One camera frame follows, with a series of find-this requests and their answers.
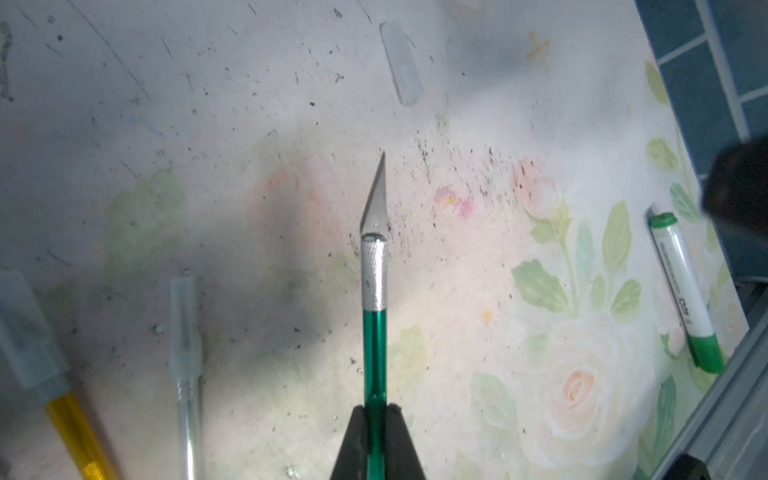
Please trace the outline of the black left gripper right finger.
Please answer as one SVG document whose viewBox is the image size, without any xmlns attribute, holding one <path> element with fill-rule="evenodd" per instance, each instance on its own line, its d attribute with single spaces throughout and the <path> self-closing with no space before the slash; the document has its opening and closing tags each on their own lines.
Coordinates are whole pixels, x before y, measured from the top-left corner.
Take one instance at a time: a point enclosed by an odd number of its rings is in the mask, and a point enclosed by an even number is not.
<svg viewBox="0 0 768 480">
<path fill-rule="evenodd" d="M 384 458 L 386 480 L 426 479 L 402 409 L 396 404 L 389 404 L 385 411 Z"/>
</svg>

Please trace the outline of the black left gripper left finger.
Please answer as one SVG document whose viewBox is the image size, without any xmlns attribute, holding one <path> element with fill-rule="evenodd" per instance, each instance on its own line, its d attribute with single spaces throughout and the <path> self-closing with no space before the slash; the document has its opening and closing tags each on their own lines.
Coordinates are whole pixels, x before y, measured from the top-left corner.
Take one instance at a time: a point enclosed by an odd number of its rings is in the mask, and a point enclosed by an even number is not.
<svg viewBox="0 0 768 480">
<path fill-rule="evenodd" d="M 368 419 L 362 405 L 352 410 L 331 480 L 366 480 L 368 471 Z"/>
</svg>

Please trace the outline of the silver carving knife capped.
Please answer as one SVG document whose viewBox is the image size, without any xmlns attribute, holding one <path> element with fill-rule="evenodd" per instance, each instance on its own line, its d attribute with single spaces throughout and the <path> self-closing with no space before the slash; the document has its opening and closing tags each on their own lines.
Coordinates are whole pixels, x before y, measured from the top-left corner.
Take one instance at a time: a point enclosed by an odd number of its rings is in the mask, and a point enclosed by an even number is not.
<svg viewBox="0 0 768 480">
<path fill-rule="evenodd" d="M 182 479 L 204 478 L 200 417 L 203 363 L 195 279 L 176 277 L 170 282 L 168 367 L 176 386 Z"/>
</svg>

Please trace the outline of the green carving knife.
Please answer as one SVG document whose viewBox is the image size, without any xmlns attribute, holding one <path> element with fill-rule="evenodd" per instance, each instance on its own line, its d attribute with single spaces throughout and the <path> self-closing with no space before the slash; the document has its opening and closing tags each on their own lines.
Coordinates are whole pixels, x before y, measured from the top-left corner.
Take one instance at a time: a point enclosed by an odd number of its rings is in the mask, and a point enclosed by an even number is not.
<svg viewBox="0 0 768 480">
<path fill-rule="evenodd" d="M 386 155 L 382 154 L 360 222 L 363 310 L 364 407 L 369 479 L 384 479 L 387 405 Z"/>
</svg>

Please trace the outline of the clear protective knife cap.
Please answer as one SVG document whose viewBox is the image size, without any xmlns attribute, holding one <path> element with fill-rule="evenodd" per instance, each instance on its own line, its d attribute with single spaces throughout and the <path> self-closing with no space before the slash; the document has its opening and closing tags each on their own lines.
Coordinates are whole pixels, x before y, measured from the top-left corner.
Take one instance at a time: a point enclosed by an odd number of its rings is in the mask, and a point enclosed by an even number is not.
<svg viewBox="0 0 768 480">
<path fill-rule="evenodd" d="M 399 101 L 412 107 L 423 97 L 424 90 L 410 41 L 394 21 L 383 22 L 380 34 Z"/>
</svg>

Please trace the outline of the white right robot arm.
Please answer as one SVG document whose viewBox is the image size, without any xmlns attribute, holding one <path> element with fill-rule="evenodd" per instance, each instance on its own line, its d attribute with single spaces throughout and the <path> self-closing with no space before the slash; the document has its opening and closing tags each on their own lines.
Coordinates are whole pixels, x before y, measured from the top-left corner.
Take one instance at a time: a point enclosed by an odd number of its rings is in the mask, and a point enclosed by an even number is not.
<svg viewBox="0 0 768 480">
<path fill-rule="evenodd" d="M 701 205 L 715 220 L 767 240 L 767 136 L 721 151 Z"/>
</svg>

